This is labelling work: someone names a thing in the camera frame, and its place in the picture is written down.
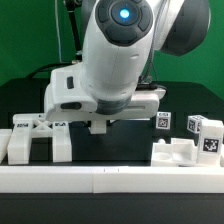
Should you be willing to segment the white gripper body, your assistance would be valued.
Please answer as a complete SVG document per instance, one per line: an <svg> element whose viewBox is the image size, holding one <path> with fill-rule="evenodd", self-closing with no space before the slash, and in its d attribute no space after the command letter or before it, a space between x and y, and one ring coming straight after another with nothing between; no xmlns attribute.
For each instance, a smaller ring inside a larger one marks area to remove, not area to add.
<svg viewBox="0 0 224 224"><path fill-rule="evenodd" d="M48 121L99 121L145 119L156 115L166 90L139 90L128 106L119 113L101 115L95 112L96 101L85 93L80 84L82 64L55 69L44 96L44 113Z"/></svg>

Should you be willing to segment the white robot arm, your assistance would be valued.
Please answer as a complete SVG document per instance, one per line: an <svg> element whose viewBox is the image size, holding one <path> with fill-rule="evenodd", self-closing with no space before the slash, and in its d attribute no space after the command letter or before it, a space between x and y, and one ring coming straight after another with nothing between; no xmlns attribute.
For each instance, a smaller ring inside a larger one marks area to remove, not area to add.
<svg viewBox="0 0 224 224"><path fill-rule="evenodd" d="M210 25L209 0L96 0L82 61L51 73L44 99L49 121L151 118L161 88L139 90L152 51L182 56Z"/></svg>

